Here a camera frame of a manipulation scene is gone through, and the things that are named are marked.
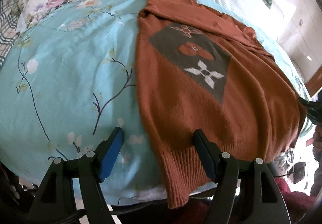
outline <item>bed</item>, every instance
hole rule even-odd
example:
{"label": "bed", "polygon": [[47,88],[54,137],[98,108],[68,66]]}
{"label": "bed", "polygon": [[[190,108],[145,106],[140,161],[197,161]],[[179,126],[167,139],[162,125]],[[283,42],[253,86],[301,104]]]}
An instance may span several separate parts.
{"label": "bed", "polygon": [[[196,1],[253,27],[298,94],[309,99],[276,42],[282,12],[274,2],[269,9],[263,0]],[[136,101],[136,17],[145,3],[0,2],[0,160],[11,171],[40,184],[54,158],[79,158],[120,126],[126,139],[111,176],[101,185],[106,202],[130,205],[166,198]],[[300,136],[310,127],[306,121]],[[192,194],[213,187],[210,182]]]}

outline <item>orange sweater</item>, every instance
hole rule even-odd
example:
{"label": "orange sweater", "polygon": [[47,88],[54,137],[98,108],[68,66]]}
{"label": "orange sweater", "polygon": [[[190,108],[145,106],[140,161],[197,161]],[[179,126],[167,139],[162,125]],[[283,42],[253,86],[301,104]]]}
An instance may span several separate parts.
{"label": "orange sweater", "polygon": [[210,181],[192,146],[195,129],[249,161],[268,162],[297,137],[305,108],[254,29],[192,0],[148,0],[138,24],[139,110],[169,208]]}

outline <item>silver screw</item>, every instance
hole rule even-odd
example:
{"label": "silver screw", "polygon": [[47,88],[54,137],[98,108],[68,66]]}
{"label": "silver screw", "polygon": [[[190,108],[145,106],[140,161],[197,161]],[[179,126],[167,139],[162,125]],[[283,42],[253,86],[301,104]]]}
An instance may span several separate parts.
{"label": "silver screw", "polygon": [[61,163],[62,162],[62,158],[55,158],[54,159],[54,163],[55,164],[59,164],[59,163]]}
{"label": "silver screw", "polygon": [[222,153],[222,156],[223,156],[223,158],[225,158],[225,159],[229,159],[229,158],[230,158],[230,154],[229,154],[228,152],[223,152],[223,153]]}
{"label": "silver screw", "polygon": [[95,152],[93,151],[89,151],[88,153],[86,153],[86,157],[88,158],[94,157],[94,155],[95,155]]}
{"label": "silver screw", "polygon": [[256,158],[255,161],[256,161],[257,164],[263,164],[264,163],[261,158]]}

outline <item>plaid fabric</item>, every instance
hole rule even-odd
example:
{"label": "plaid fabric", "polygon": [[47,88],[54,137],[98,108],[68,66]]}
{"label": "plaid fabric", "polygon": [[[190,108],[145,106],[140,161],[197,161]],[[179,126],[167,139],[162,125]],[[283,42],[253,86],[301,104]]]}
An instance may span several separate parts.
{"label": "plaid fabric", "polygon": [[0,71],[4,65],[9,50],[18,38],[17,28],[18,16],[11,13],[8,0],[0,1]]}

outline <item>wall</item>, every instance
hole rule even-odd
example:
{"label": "wall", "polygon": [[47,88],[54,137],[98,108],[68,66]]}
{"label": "wall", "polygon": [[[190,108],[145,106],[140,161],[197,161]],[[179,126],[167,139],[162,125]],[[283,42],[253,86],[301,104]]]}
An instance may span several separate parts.
{"label": "wall", "polygon": [[274,0],[287,22],[278,43],[307,82],[322,65],[322,11],[315,0]]}

